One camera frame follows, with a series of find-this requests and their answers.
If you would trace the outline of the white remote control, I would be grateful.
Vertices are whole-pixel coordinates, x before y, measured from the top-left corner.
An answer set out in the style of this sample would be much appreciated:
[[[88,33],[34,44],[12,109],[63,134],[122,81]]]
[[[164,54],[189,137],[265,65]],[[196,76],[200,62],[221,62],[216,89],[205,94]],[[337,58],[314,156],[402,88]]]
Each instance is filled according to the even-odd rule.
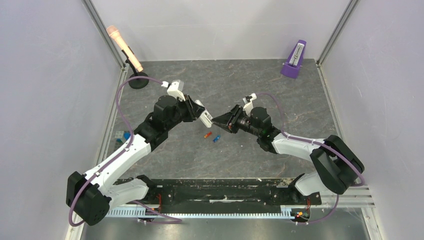
[[[195,100],[194,101],[196,104],[198,104],[199,106],[202,106],[204,108],[204,111],[201,113],[199,119],[202,121],[202,123],[207,127],[207,128],[211,128],[213,125],[212,122],[212,115],[209,113],[209,111],[206,109],[206,107],[202,104],[202,102],[200,100]]]

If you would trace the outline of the red orange battery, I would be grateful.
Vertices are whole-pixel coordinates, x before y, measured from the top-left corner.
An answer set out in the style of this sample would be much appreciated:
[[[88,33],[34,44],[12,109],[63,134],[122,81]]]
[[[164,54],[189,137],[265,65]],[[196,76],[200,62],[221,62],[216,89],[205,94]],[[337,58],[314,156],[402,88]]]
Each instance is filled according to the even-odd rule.
[[[206,133],[203,137],[206,139],[206,138],[208,138],[211,134],[212,134],[212,132],[210,131],[210,132]]]

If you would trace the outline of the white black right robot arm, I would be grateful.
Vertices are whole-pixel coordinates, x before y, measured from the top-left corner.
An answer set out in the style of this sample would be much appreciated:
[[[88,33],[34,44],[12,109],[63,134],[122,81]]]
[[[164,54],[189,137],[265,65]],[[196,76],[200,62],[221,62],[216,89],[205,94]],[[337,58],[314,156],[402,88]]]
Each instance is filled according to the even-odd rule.
[[[214,117],[212,122],[221,129],[236,134],[244,131],[257,137],[257,143],[266,152],[291,155],[310,161],[315,171],[301,174],[289,189],[289,199],[302,204],[309,195],[331,191],[342,195],[357,179],[363,179],[365,166],[344,141],[336,136],[312,139],[290,135],[275,127],[263,107],[254,107],[250,113],[236,105],[229,112]]]

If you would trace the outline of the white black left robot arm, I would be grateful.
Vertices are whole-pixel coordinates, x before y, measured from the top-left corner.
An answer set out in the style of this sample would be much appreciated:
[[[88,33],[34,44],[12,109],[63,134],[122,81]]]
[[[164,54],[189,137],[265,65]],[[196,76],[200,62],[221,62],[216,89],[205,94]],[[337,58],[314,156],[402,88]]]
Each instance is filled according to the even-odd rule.
[[[69,224],[77,227],[99,223],[109,210],[132,201],[152,204],[157,198],[155,188],[136,178],[115,185],[138,160],[150,154],[169,136],[169,131],[180,123],[200,119],[212,126],[212,115],[189,95],[183,99],[161,96],[146,119],[130,133],[130,138],[107,159],[85,173],[73,172],[67,179],[66,204],[70,208]]]

